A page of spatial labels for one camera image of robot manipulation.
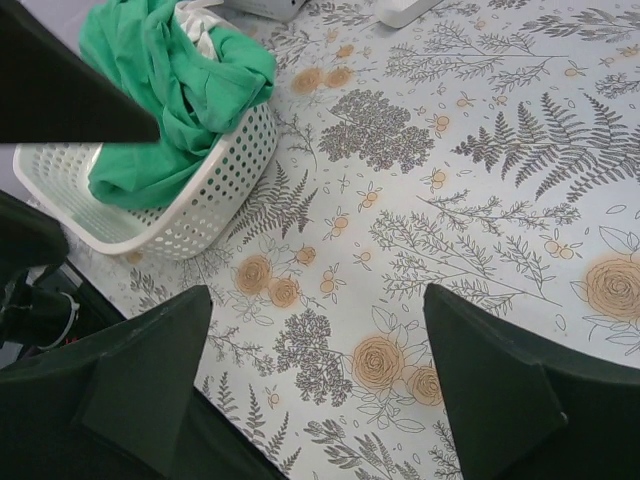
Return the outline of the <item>white perforated laundry basket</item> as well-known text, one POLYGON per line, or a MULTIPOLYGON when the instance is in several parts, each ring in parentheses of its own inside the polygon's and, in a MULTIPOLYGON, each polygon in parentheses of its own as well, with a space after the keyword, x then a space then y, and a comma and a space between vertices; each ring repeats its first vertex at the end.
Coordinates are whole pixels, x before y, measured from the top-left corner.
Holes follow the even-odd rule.
POLYGON ((278 134, 269 100, 249 108, 235 130, 220 137, 167 207, 122 209, 92 196, 88 176, 107 143, 22 144, 15 150, 13 170, 91 249, 105 255, 145 252, 188 259, 216 241, 271 161, 278 134))

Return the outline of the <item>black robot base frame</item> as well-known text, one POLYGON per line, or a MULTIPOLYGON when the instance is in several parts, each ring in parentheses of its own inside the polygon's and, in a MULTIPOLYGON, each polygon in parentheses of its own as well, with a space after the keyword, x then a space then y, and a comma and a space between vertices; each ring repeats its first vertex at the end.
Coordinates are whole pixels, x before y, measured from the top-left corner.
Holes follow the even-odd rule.
POLYGON ((1 194, 2 367, 125 320, 69 254, 57 220, 1 194))

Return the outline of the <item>green shirt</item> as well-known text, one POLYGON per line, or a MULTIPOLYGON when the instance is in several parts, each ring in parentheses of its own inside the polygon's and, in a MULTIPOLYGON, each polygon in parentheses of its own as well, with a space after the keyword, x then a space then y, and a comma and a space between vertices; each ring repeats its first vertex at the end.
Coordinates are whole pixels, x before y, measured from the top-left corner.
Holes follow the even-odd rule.
POLYGON ((107 144, 92 196, 122 209, 169 206, 245 112, 273 92, 276 59, 213 1, 107 1, 81 28, 83 60, 153 115, 154 144, 107 144))

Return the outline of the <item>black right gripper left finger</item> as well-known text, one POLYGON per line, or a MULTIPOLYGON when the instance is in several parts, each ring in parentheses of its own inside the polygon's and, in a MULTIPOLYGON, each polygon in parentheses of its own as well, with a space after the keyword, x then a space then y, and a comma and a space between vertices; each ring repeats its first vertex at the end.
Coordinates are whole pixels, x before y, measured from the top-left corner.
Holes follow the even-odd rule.
POLYGON ((5 479, 276 479, 194 385, 212 303, 196 286, 1 372, 5 479))

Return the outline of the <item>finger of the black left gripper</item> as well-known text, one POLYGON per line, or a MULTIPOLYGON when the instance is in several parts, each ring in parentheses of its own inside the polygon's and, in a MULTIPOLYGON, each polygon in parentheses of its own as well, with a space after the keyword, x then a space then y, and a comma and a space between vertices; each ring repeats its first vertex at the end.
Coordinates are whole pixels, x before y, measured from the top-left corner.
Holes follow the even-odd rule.
POLYGON ((155 118, 20 2, 1 3, 1 142, 154 143, 155 118))

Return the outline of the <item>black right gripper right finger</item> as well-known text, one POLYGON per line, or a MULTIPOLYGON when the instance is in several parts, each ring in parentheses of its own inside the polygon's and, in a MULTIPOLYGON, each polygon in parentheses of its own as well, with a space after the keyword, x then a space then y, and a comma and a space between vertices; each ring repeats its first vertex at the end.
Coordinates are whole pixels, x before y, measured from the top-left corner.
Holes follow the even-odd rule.
POLYGON ((636 479, 639 372, 501 320, 436 284, 424 317, 466 479, 636 479))

